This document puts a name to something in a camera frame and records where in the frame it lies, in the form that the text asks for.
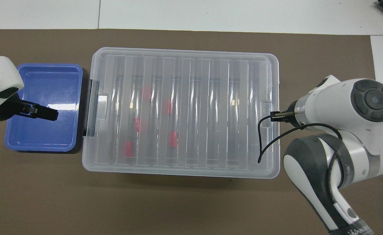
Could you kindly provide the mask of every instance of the red object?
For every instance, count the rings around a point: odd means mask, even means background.
[[[173,103],[172,103],[172,100],[169,99],[168,100],[168,114],[172,114],[173,113]]]
[[[149,98],[149,101],[151,102],[151,100],[152,100],[152,89],[150,87],[142,88],[141,95],[142,95],[142,98],[144,98],[145,100]]]
[[[162,112],[168,113],[169,115],[173,112],[173,103],[171,99],[163,101]]]
[[[139,132],[140,124],[141,124],[141,119],[139,119],[139,117],[134,117],[133,118],[133,126],[135,127],[136,132]]]
[[[126,141],[125,157],[132,156],[132,142]]]
[[[170,147],[177,147],[177,132],[170,133]]]

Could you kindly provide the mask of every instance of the white floor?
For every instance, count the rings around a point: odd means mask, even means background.
[[[383,13],[377,0],[0,0],[0,29],[135,28],[373,35],[383,82]]]

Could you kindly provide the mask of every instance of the brown table mat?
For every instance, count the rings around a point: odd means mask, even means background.
[[[151,30],[0,30],[0,55],[90,71],[104,46],[272,53],[281,110],[325,76],[374,79],[369,36]],[[0,122],[0,234],[327,234],[282,169],[273,180],[88,172],[75,154],[21,153]],[[290,125],[281,125],[281,132]],[[281,152],[295,137],[281,140]],[[342,189],[383,234],[383,176]]]

